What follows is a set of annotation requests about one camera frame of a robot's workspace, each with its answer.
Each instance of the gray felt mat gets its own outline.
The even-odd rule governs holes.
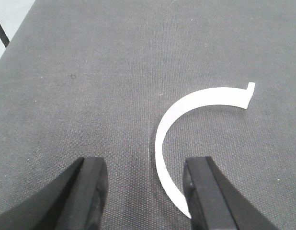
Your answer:
[[[36,0],[0,60],[0,213],[79,156],[105,157],[105,230],[189,230],[154,166],[166,110],[209,87],[246,88],[247,110],[209,106],[164,142],[212,156],[279,229],[296,230],[296,0]]]

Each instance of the metal rod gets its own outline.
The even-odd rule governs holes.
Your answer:
[[[7,37],[7,35],[5,34],[2,26],[0,25],[0,39],[3,42],[4,46],[7,47],[8,44],[10,43],[9,38]]]

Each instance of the white plastic strip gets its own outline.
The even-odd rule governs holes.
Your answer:
[[[161,119],[155,142],[155,159],[159,180],[171,201],[188,218],[191,218],[191,215],[188,211],[185,197],[172,181],[163,158],[162,146],[167,131],[180,116],[199,107],[207,105],[231,105],[247,109],[253,95],[254,87],[255,83],[249,82],[246,90],[219,87],[193,92],[173,104]]]

